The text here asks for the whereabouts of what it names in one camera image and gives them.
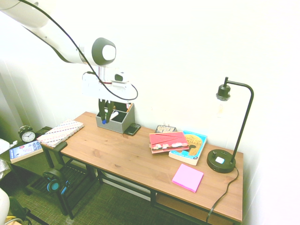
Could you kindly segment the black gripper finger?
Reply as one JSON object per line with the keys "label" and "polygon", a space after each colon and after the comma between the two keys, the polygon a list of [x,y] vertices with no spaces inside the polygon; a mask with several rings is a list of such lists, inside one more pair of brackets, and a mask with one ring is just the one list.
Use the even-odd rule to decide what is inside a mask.
{"label": "black gripper finger", "polygon": [[107,101],[107,109],[108,109],[108,112],[107,112],[107,115],[106,115],[106,121],[107,121],[107,122],[110,121],[111,114],[113,113],[113,108],[114,108],[114,102],[108,100],[108,101]]}
{"label": "black gripper finger", "polygon": [[105,100],[99,99],[98,100],[98,108],[99,108],[99,114],[102,121],[105,120]]}

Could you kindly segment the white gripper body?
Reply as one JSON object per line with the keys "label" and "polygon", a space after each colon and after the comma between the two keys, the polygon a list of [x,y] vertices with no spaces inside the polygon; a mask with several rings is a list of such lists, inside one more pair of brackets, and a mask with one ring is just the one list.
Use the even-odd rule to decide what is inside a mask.
{"label": "white gripper body", "polygon": [[128,76],[120,71],[110,71],[103,80],[95,74],[86,72],[82,75],[82,93],[98,99],[120,103],[133,101],[133,85]]}

